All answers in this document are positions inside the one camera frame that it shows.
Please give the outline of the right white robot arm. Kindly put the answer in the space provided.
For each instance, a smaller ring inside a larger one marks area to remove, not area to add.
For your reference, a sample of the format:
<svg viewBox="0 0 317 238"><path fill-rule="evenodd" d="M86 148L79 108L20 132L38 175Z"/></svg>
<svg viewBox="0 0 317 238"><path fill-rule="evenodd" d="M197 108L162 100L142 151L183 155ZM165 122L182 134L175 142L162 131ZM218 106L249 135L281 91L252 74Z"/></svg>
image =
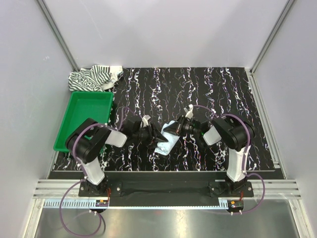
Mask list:
<svg viewBox="0 0 317 238"><path fill-rule="evenodd" d="M181 116L163 131L175 136L193 135L204 147L222 141L229 148L226 176L230 181L225 184L225 191L233 197L242 192L241 181L247 177L246 160L255 137L255 129L251 124L229 113L214 118L210 123Z"/></svg>

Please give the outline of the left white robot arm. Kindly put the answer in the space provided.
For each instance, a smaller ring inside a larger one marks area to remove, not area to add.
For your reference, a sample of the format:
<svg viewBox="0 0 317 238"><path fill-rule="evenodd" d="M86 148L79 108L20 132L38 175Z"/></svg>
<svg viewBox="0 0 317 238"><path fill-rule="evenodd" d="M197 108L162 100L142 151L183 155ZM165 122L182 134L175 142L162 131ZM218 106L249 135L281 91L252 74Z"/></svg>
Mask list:
<svg viewBox="0 0 317 238"><path fill-rule="evenodd" d="M129 142L139 142L156 147L159 142L167 141L151 122L149 115L141 119L127 120L119 129L88 118L68 136L65 147L79 163L84 179L90 183L90 191L95 196L102 196L106 193L107 184L98 155L104 145L122 148Z"/></svg>

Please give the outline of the striped green white towel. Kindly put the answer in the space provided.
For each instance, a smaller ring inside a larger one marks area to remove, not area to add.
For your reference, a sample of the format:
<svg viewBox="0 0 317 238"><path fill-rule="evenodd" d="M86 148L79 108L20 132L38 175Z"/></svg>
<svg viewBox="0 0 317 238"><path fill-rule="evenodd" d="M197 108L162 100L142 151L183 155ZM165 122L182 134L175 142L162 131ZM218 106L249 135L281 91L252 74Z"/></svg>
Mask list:
<svg viewBox="0 0 317 238"><path fill-rule="evenodd" d="M94 65L70 73L68 88L70 91L103 92L113 88L122 76L122 66Z"/></svg>

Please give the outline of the light blue towel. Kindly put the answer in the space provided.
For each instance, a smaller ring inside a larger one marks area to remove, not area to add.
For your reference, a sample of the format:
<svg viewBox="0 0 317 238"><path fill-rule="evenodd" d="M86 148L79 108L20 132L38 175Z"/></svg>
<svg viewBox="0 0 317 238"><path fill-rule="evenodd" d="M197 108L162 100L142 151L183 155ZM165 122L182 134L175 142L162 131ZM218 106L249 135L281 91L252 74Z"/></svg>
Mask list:
<svg viewBox="0 0 317 238"><path fill-rule="evenodd" d="M175 123L175 121L171 120L169 123L165 123L162 126L161 134L167 139L167 142L158 142L157 147L155 148L155 153L167 156L179 140L180 136L164 132L164 129L172 125L173 123Z"/></svg>

